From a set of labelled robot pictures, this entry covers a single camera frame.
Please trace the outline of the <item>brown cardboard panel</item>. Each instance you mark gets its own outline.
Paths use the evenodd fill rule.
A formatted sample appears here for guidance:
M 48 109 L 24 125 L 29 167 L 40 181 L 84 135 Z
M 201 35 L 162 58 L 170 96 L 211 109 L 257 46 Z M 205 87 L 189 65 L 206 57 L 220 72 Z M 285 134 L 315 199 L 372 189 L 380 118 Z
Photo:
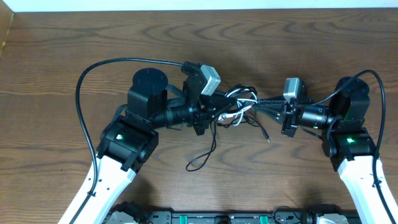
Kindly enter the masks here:
M 7 6 L 7 4 L 1 0 L 0 5 L 0 54 L 6 45 L 6 40 L 9 34 L 14 18 L 14 12 Z

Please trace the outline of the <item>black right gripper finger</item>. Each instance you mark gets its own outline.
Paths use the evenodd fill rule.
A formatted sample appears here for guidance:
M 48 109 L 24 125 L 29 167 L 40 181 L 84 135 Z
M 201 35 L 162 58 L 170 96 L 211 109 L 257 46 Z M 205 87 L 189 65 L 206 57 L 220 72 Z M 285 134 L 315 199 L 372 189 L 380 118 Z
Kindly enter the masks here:
M 285 120 L 285 105 L 282 104 L 256 104 L 252 107 L 256 111 L 264 113 L 278 124 Z
M 285 100 L 269 100 L 269 99 L 259 99 L 258 103 L 260 105 L 266 105 L 266 104 L 285 104 Z

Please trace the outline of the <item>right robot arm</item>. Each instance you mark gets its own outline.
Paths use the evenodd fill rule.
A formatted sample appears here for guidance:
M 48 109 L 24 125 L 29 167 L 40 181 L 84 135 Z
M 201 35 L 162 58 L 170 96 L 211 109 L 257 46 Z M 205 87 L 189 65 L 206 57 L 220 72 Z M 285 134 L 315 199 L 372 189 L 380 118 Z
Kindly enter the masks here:
M 329 104 L 315 103 L 299 78 L 288 78 L 280 96 L 260 99 L 260 111 L 282 125 L 281 133 L 293 137 L 298 127 L 319 129 L 322 149 L 344 182 L 362 223 L 396 223 L 397 204 L 385 180 L 376 144 L 366 128 L 369 87 L 354 77 L 344 77 Z

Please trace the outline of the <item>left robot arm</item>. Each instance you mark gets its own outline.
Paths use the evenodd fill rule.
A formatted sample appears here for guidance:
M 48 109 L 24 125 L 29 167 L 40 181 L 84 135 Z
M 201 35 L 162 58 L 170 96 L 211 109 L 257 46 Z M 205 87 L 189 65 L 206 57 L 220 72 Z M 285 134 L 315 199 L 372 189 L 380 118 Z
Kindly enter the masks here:
M 102 223 L 158 146 L 159 128 L 185 124 L 202 135 L 236 104 L 217 92 L 221 78 L 213 67 L 185 63 L 181 71 L 187 75 L 182 89 L 156 68 L 134 74 L 127 103 L 118 108 L 125 114 L 102 132 L 89 173 L 60 223 Z

